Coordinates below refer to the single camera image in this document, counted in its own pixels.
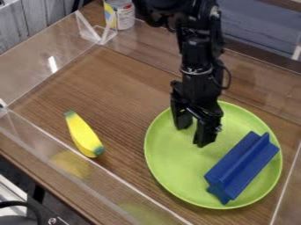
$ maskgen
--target black cable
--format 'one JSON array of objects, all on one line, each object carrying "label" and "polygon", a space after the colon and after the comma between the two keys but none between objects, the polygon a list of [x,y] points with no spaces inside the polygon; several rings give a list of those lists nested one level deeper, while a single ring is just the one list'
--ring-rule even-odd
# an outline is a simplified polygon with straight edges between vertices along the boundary
[{"label": "black cable", "polygon": [[26,208],[29,208],[33,211],[37,225],[42,225],[41,214],[40,214],[38,210],[33,207],[33,205],[30,205],[28,202],[22,202],[22,201],[17,201],[17,200],[0,202],[0,208],[3,208],[3,207],[26,207]]},{"label": "black cable", "polygon": [[218,65],[223,70],[226,70],[227,71],[227,74],[228,74],[228,83],[227,83],[227,85],[226,86],[222,86],[218,82],[216,82],[216,80],[215,80],[215,78],[214,78],[214,76],[212,75],[209,75],[209,77],[211,77],[211,80],[212,80],[212,83],[222,89],[222,90],[226,90],[226,89],[228,89],[228,87],[230,87],[230,84],[231,84],[231,73],[230,73],[230,71],[228,71],[228,69],[227,69],[227,67],[224,67],[224,66],[220,66],[220,65]]}]

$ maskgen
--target wooden surface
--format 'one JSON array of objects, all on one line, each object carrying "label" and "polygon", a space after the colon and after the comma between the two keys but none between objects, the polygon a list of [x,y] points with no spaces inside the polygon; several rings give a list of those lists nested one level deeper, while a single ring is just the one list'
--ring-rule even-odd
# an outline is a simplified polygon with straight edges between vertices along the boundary
[{"label": "wooden surface", "polygon": [[[96,7],[89,7],[85,12],[92,11],[93,15],[98,13]],[[96,21],[97,18],[90,16],[89,20]],[[149,52],[145,55],[149,57],[157,53],[152,47],[143,50]],[[173,52],[165,54],[168,57],[159,59],[176,68]],[[129,54],[135,57],[141,55],[141,52]],[[11,109],[69,145],[72,140],[62,113],[73,109],[92,125],[108,149],[94,162],[192,224],[268,224],[299,143],[299,76],[235,53],[227,52],[223,60],[235,78],[230,93],[220,99],[248,109],[267,123],[283,154],[283,172],[275,189],[259,202],[240,209],[218,211],[184,203],[159,186],[147,168],[143,138],[151,121],[169,105],[169,81],[179,79],[171,73],[109,49],[93,47],[30,94],[14,102]],[[243,98],[244,103],[228,95]],[[288,116],[291,121],[284,120],[283,116]],[[0,142],[5,158],[92,222],[119,224],[119,218],[110,218],[109,209],[92,199],[88,192],[62,179],[53,169],[2,136]],[[102,186],[102,180],[94,178],[92,185],[94,189]]]}]

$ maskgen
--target toy banana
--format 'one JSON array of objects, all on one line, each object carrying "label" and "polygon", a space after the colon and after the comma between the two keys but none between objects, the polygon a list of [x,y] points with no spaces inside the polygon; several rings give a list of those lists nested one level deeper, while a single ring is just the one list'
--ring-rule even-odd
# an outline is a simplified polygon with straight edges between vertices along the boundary
[{"label": "toy banana", "polygon": [[74,111],[65,112],[64,117],[77,149],[86,157],[94,158],[104,151],[94,132]]}]

